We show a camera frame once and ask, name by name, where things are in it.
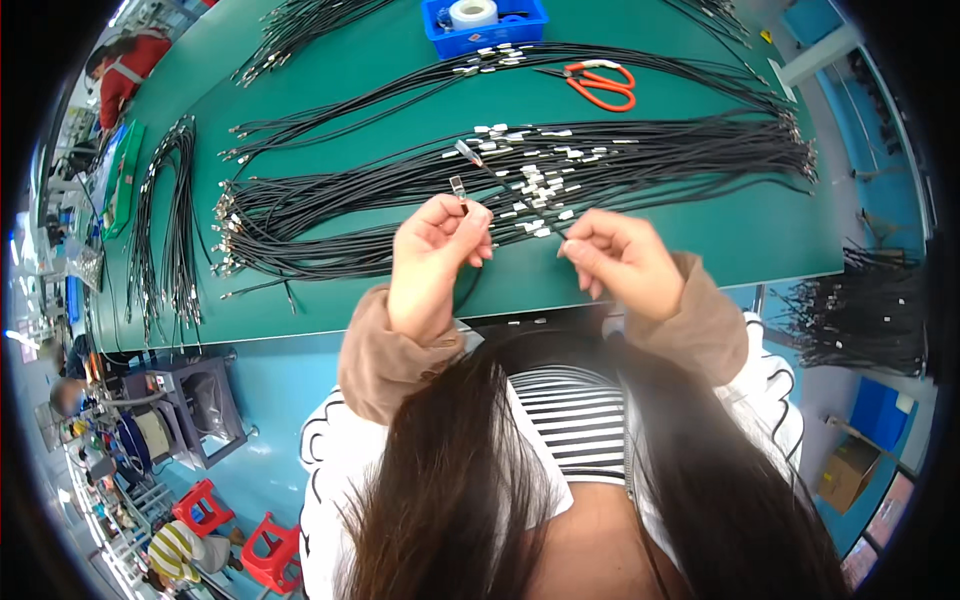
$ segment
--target white tape roll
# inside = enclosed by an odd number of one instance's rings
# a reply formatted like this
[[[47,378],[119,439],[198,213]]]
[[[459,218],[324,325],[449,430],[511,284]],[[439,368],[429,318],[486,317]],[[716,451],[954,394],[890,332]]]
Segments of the white tape roll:
[[[457,0],[450,7],[453,31],[494,25],[498,22],[496,4],[492,0]]]

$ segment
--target blue bin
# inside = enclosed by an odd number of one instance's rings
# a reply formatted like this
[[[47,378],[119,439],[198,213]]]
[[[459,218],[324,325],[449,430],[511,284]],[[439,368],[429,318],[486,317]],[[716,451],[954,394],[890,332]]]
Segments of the blue bin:
[[[528,12],[528,15],[512,14],[495,25],[445,34],[444,28],[437,25],[437,11],[450,8],[455,1],[423,0],[420,3],[426,36],[436,46],[441,59],[452,59],[506,41],[540,41],[543,25],[550,20],[540,0],[493,0],[498,12]]]

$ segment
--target green tray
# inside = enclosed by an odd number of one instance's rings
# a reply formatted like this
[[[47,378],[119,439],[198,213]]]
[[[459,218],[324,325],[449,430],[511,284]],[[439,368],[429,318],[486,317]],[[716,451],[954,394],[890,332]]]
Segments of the green tray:
[[[100,216],[104,218],[103,239],[113,239],[130,220],[130,207],[133,198],[133,177],[136,171],[136,156],[143,142],[143,125],[137,121],[130,123],[127,134],[117,145],[107,178],[107,193],[112,194],[104,202]]]

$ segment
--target cardboard box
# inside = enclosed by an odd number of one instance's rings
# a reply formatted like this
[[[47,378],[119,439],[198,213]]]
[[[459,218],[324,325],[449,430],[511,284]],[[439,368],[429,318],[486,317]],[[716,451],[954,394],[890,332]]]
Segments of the cardboard box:
[[[879,462],[876,448],[849,436],[827,460],[817,493],[842,515],[866,489]]]

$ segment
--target red stool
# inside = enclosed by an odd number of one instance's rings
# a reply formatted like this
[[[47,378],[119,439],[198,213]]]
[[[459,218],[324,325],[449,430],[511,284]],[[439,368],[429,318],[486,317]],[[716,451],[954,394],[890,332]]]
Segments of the red stool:
[[[171,511],[177,520],[182,521],[190,531],[201,538],[235,517],[232,510],[220,508],[217,501],[213,499],[212,492],[213,483],[209,479],[198,481]],[[204,513],[200,521],[194,520],[193,515],[190,514],[194,506],[200,507]]]
[[[260,584],[272,589],[276,593],[283,594],[297,589],[300,585],[300,579],[303,574],[298,573],[291,581],[286,577],[286,568],[288,564],[300,566],[300,561],[294,560],[294,555],[300,551],[300,526],[293,529],[284,529],[270,520],[273,513],[267,513],[260,521],[260,525],[253,532],[253,535],[247,539],[243,550],[240,551],[240,562]],[[270,550],[267,556],[257,556],[253,552],[253,545],[256,539],[263,536]]]

